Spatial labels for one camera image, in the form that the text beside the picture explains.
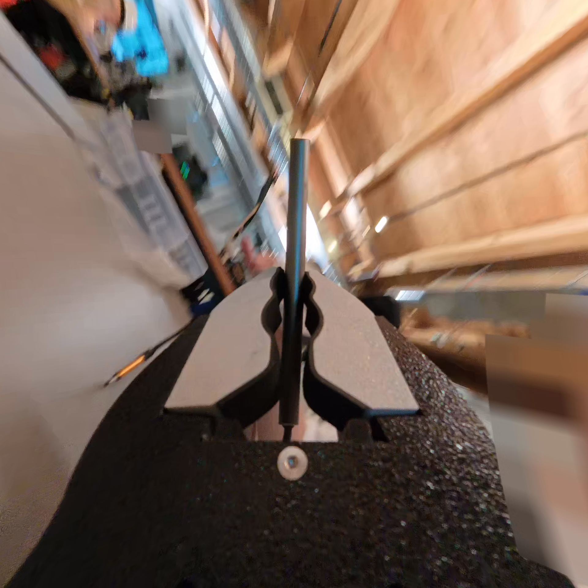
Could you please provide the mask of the clear plastic bin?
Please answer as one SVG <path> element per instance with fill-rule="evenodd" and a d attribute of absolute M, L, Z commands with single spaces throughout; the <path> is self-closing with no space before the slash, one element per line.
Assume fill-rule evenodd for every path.
<path fill-rule="evenodd" d="M 130 257 L 162 285 L 182 288 L 201 278 L 208 264 L 169 188 L 158 158 L 138 149 L 133 121 L 86 100 L 71 100 L 90 133 L 80 141 L 85 161 L 119 218 Z"/>

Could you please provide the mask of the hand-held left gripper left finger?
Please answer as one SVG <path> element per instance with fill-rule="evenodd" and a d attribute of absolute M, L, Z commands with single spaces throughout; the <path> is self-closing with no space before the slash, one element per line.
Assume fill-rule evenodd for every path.
<path fill-rule="evenodd" d="M 266 414 L 278 401 L 281 269 L 269 269 L 210 314 L 165 403 L 191 414 Z"/>

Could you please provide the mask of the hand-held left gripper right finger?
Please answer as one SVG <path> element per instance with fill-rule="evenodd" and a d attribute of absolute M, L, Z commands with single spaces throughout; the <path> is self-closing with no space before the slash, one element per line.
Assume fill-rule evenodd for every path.
<path fill-rule="evenodd" d="M 414 415 L 419 406 L 374 313 L 318 271 L 309 271 L 304 392 L 320 416 Z"/>

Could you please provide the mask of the black device with green screen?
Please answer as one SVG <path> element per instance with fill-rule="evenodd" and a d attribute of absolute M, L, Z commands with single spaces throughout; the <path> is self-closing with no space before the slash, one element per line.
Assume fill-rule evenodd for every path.
<path fill-rule="evenodd" d="M 208 186 L 209 176 L 200 166 L 198 159 L 186 143 L 172 147 L 180 174 L 195 200 L 203 198 Z"/>

